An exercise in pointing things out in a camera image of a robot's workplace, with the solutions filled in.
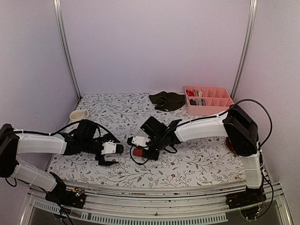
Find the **red underwear white waistband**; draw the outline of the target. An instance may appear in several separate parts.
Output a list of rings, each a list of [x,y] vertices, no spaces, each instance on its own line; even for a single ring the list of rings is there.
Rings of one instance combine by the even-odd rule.
[[[144,149],[141,147],[136,147],[136,148],[134,148],[132,154],[137,157],[143,157],[143,150]]]

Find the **dark olive cloth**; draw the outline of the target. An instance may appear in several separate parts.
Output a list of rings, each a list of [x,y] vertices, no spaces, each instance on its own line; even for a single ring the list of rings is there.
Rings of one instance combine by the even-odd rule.
[[[155,109],[163,112],[176,111],[186,104],[185,96],[175,92],[165,92],[149,95]]]

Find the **pink divided organizer tray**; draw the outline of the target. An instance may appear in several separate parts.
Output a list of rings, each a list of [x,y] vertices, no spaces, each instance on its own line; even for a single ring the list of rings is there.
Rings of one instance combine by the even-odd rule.
[[[233,105],[233,100],[223,87],[185,85],[184,91],[189,115],[213,115]]]

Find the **left robot arm white sleeve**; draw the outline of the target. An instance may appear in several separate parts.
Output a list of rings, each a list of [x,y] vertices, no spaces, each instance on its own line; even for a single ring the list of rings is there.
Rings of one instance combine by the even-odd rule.
[[[67,190],[64,181],[53,172],[45,172],[19,159],[27,153],[51,153],[62,155],[67,142],[50,133],[13,129],[11,124],[0,128],[0,177],[21,180],[28,185],[39,187],[46,193],[45,199],[58,206],[82,209],[86,195],[75,187]]]

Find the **robot arm white sleeve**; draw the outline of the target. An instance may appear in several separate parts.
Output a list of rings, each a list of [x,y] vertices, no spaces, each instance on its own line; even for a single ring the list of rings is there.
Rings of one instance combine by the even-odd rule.
[[[234,105],[227,112],[183,122],[176,127],[175,135],[181,142],[213,136],[229,137],[244,166],[246,189],[228,194],[226,204],[234,209],[265,201],[258,127],[241,107]]]
[[[67,190],[64,181],[53,172],[45,172],[19,159],[27,153],[51,153],[62,155],[67,142],[50,133],[13,129],[11,124],[0,128],[0,177],[21,180],[28,185],[39,187],[46,193],[45,199],[58,206],[82,209],[86,195],[75,187]]]

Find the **right robot arm white sleeve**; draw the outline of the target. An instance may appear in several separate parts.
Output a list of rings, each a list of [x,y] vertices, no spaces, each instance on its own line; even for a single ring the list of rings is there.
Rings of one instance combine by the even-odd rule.
[[[258,127],[241,107],[234,105],[227,112],[183,122],[176,127],[175,135],[181,142],[213,136],[229,137],[244,166],[246,189],[228,194],[226,204],[234,209],[265,201]]]

